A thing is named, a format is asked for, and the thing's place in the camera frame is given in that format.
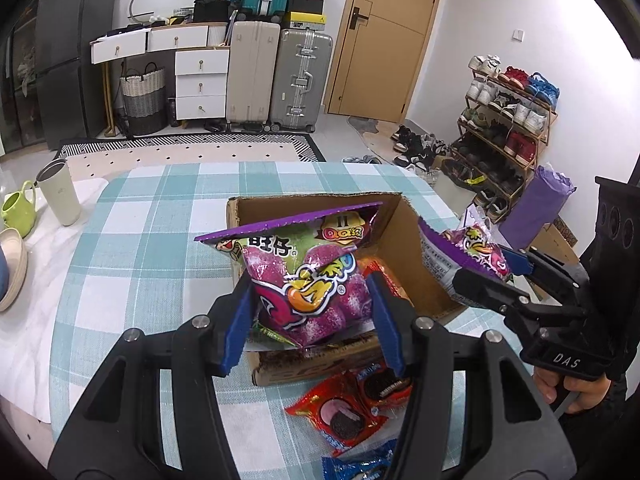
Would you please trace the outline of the person's right hand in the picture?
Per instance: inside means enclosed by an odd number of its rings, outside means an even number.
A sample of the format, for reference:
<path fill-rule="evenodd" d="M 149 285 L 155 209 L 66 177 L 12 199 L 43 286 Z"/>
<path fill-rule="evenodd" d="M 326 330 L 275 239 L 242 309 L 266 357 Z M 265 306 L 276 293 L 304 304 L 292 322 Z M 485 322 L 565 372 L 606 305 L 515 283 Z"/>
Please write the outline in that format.
<path fill-rule="evenodd" d="M 561 378 L 558 373 L 539 367 L 534 368 L 532 378 L 548 404 L 555 401 L 559 386 L 563 386 L 568 392 L 576 393 L 576 399 L 566 409 L 568 414 L 590 410 L 597 406 L 603 401 L 611 385 L 611 381 L 605 375 L 594 382 L 587 382 L 574 377 Z"/>

